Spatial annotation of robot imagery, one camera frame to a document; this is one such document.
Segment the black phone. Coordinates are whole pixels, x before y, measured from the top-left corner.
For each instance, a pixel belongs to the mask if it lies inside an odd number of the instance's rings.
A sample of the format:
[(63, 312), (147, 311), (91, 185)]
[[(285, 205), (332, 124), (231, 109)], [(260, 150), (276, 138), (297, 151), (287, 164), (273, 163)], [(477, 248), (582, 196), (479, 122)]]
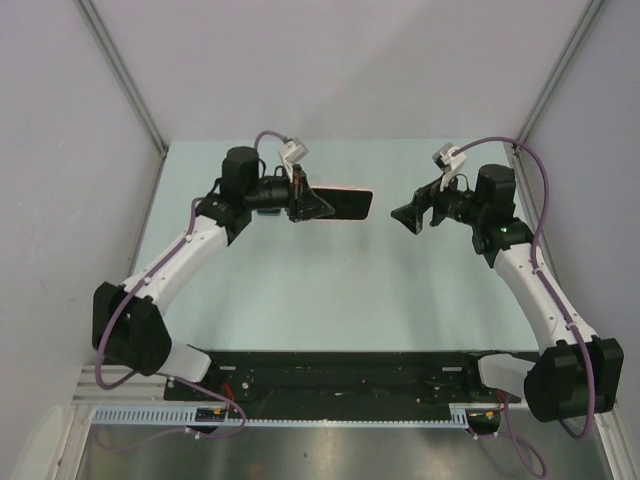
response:
[(256, 213), (261, 216), (276, 217), (280, 215), (281, 209), (259, 209)]

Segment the pink cased phone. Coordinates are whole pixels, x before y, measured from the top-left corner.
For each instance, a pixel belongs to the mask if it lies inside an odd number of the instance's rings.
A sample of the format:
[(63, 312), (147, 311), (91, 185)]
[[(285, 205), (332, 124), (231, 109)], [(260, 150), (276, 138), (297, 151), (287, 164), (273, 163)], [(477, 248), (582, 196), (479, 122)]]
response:
[(319, 220), (366, 220), (374, 197), (368, 189), (314, 186), (312, 190), (333, 208), (331, 214), (322, 215)]

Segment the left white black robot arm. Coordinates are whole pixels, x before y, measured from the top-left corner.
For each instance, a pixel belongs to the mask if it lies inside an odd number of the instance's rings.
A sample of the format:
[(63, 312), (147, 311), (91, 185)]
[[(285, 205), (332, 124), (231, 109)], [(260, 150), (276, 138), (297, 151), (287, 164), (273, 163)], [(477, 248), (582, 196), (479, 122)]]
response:
[(282, 175), (260, 174), (256, 148), (228, 150), (212, 190), (190, 206), (186, 229), (151, 265), (118, 285), (95, 291), (92, 344), (96, 362), (114, 362), (133, 374), (164, 374), (186, 379), (197, 398), (214, 397), (220, 374), (208, 354), (171, 338), (164, 322), (170, 304), (205, 262), (227, 248), (250, 224), (257, 210), (282, 209), (292, 222), (333, 214), (333, 207), (308, 183), (299, 162), (307, 148), (297, 139), (279, 151)]

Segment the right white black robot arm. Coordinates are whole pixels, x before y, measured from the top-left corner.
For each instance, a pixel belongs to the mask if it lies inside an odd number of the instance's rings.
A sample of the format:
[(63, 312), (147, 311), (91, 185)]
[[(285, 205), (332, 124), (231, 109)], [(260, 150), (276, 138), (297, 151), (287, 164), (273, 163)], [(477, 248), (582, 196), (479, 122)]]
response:
[(571, 306), (533, 245), (530, 227), (515, 212), (516, 180), (506, 166), (480, 168), (475, 189), (435, 180), (392, 211), (411, 233), (446, 219), (472, 230), (472, 245), (505, 282), (523, 311), (538, 344), (539, 357), (526, 361), (510, 353), (481, 356), (461, 376), (463, 393), (484, 401), (496, 389), (524, 399), (541, 422), (600, 414), (613, 409), (624, 353), (614, 338), (603, 339)]

